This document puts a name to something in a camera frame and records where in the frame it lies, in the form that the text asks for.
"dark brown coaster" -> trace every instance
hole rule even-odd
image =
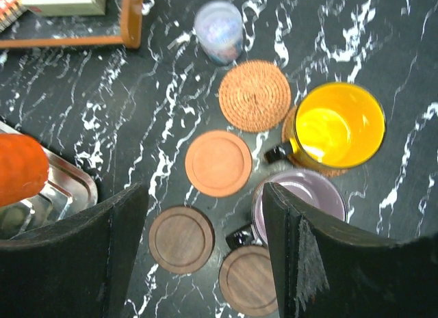
[[[245,186],[253,158],[235,134],[215,130],[197,137],[185,156],[185,172],[197,190],[212,197],[230,196]]]
[[[225,118],[248,132],[275,127],[290,108],[292,95],[286,77],[271,62],[251,60],[225,75],[219,103]]]
[[[209,259],[214,231],[209,220],[195,209],[173,207],[155,218],[149,231],[149,248],[164,269],[189,274]]]
[[[278,308],[269,251],[261,246],[232,251],[220,268],[219,285],[230,306],[245,315],[265,316]]]
[[[294,136],[294,131],[292,128],[289,128],[288,126],[293,125],[294,119],[295,119],[295,112],[297,110],[298,106],[293,106],[292,109],[287,113],[285,120],[283,121],[283,127],[281,129],[281,142],[286,142],[289,138]],[[348,169],[324,169],[321,168],[314,168],[306,166],[300,162],[298,162],[293,156],[289,156],[289,160],[294,164],[295,166],[299,168],[306,168],[306,169],[312,169],[318,171],[320,174],[325,175],[328,178],[332,178],[334,176],[340,176],[348,171]]]

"silver tray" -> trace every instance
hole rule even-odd
[[[0,133],[17,130],[0,122]],[[84,171],[44,148],[49,158],[49,180],[41,192],[18,203],[0,207],[0,239],[9,239],[97,203],[96,183]]]

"table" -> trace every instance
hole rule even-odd
[[[250,134],[220,113],[218,86],[231,66],[212,64],[192,32],[209,0],[154,0],[142,46],[34,49],[0,54],[0,115],[84,169],[104,200],[132,183],[150,184],[151,205],[123,317],[244,317],[224,302],[218,272],[224,237],[250,220],[255,187],[287,163],[266,165],[280,127]],[[387,134],[377,155],[333,179],[348,221],[382,237],[410,239],[438,230],[438,0],[229,0],[244,17],[238,62],[277,64],[299,103],[327,81],[354,82],[382,103]],[[194,189],[184,170],[190,142],[226,129],[253,155],[245,188],[228,198]],[[148,227],[164,209],[186,204],[216,232],[204,268],[176,276],[149,254]]]

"round coaster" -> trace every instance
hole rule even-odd
[[[190,145],[185,171],[190,182],[212,197],[232,195],[249,179],[253,158],[238,136],[222,130],[206,132]]]
[[[157,216],[149,231],[149,249],[164,269],[189,274],[208,261],[214,246],[209,220],[195,209],[173,207]]]
[[[287,113],[286,118],[283,122],[283,127],[281,129],[281,142],[286,142],[290,137],[293,137],[293,131],[288,128],[288,125],[291,125],[295,119],[295,112],[297,110],[298,106],[295,105],[292,107],[292,109]],[[320,174],[323,174],[329,178],[332,178],[334,176],[340,176],[344,173],[346,173],[348,171],[348,169],[338,169],[338,170],[334,170],[334,169],[326,169],[326,168],[318,168],[315,169],[314,167],[310,168],[300,162],[298,162],[293,156],[289,157],[289,159],[291,160],[292,164],[294,164],[295,166],[298,166],[300,168],[307,168],[307,169],[312,169],[312,170],[316,170],[318,171]]]
[[[219,103],[225,118],[248,132],[275,127],[290,108],[292,95],[280,68],[263,60],[240,64],[225,75]]]
[[[232,251],[219,271],[220,290],[230,306],[248,316],[265,316],[277,308],[269,251],[244,246]]]

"mug handle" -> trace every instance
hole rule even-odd
[[[275,161],[279,161],[280,159],[287,159],[287,157],[294,153],[294,148],[292,147],[291,142],[283,142],[271,148],[265,153],[265,160],[271,164]]]
[[[253,224],[247,224],[225,237],[225,241],[232,250],[253,244],[257,240]]]

